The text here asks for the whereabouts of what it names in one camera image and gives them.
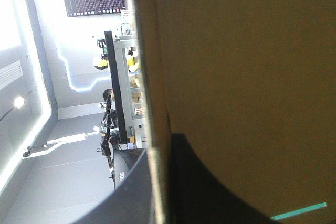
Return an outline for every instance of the teal light strip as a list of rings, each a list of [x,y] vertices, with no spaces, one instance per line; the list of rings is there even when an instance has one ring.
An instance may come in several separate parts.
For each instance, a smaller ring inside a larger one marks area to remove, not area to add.
[[[317,209],[320,209],[320,208],[323,208],[323,207],[327,207],[327,203],[320,203],[320,204],[317,204],[317,205],[313,205],[313,206],[310,206],[310,207],[305,207],[305,208],[301,208],[301,209],[298,209],[298,210],[294,210],[292,212],[287,212],[285,214],[282,214],[282,215],[276,215],[276,216],[273,216],[271,217],[272,220],[282,220],[282,219],[286,219],[286,218],[289,218],[289,217],[293,217],[293,216],[296,216],[296,215],[300,215],[300,214],[303,214],[305,212],[310,212],[310,211],[314,211],[314,210],[317,210]]]

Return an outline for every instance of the metal frame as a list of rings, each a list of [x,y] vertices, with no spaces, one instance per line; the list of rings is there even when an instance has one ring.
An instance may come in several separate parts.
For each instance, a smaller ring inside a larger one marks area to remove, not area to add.
[[[126,47],[136,47],[138,45],[135,39],[114,41],[115,58],[118,68],[119,84],[121,91],[121,99],[123,103],[123,111],[126,127],[132,127],[135,125],[143,125],[146,123],[145,118],[142,115],[133,115],[133,101],[132,91],[140,90],[141,87],[131,88],[129,81],[129,72],[126,61]]]
[[[123,102],[122,102],[122,95],[121,95],[121,90],[120,90],[117,60],[115,57],[116,53],[114,52],[112,31],[105,31],[105,41],[106,41],[107,54],[109,58],[110,73],[111,73],[112,87],[113,87],[113,93],[114,93],[114,102],[115,102],[116,113],[117,113],[117,118],[118,118],[120,143],[126,144],[126,143],[129,143],[129,139],[127,138],[127,132],[126,132]]]

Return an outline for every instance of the air vent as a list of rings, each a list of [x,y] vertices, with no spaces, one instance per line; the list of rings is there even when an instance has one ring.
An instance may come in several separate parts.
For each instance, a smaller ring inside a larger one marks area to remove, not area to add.
[[[0,90],[11,84],[22,75],[22,68],[19,60],[0,69]]]

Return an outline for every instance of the led light strip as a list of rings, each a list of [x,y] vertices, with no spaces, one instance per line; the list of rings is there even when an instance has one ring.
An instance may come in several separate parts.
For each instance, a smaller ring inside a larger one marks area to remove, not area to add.
[[[285,214],[276,215],[276,216],[272,217],[272,220],[286,219],[286,218],[289,218],[289,217],[293,217],[293,216],[296,216],[296,215],[303,214],[305,212],[314,211],[314,210],[317,210],[317,209],[320,209],[320,208],[323,208],[323,207],[327,207],[327,203],[320,203],[320,204],[316,204],[316,205],[313,205],[313,206],[304,207],[304,208],[301,208],[301,209],[298,209],[298,210],[287,212]]]
[[[111,80],[111,77],[110,76],[103,76],[103,77],[98,77],[98,78],[95,78],[94,81],[86,86],[86,87],[77,87],[73,84],[72,82],[72,78],[71,78],[71,73],[70,73],[70,67],[69,67],[69,62],[68,60],[61,54],[60,50],[59,50],[59,46],[57,45],[56,43],[56,50],[57,50],[57,55],[58,55],[58,58],[64,63],[65,65],[65,70],[66,70],[66,73],[67,73],[67,78],[68,78],[68,83],[69,83],[69,87],[73,90],[75,90],[76,92],[78,93],[82,93],[82,92],[88,92],[88,91],[91,91],[92,88],[99,82],[99,81],[107,81],[107,80]]]
[[[42,130],[46,122],[51,116],[51,106],[48,99],[48,94],[46,91],[46,87],[43,81],[43,75],[41,71],[40,62],[38,59],[37,49],[34,41],[33,31],[31,29],[31,24],[29,20],[29,16],[27,15],[28,9],[25,0],[15,0],[13,3],[16,6],[17,15],[20,20],[20,27],[22,28],[22,32],[24,34],[25,41],[27,43],[27,49],[30,55],[31,66],[34,72],[34,79],[36,82],[38,94],[41,101],[42,106],[42,114],[41,117],[37,120],[31,131],[28,133],[26,138],[23,140],[22,145],[18,148],[15,154],[11,157],[6,167],[3,169],[0,175],[0,194],[3,192],[3,189],[7,185],[10,180],[13,172],[16,170],[17,166],[20,164],[22,160],[22,153],[27,146],[30,146],[35,140],[38,133]]]

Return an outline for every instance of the window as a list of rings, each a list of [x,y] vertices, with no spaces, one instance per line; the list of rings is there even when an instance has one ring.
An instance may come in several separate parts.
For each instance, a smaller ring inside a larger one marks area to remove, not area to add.
[[[0,50],[21,44],[12,0],[0,0]]]

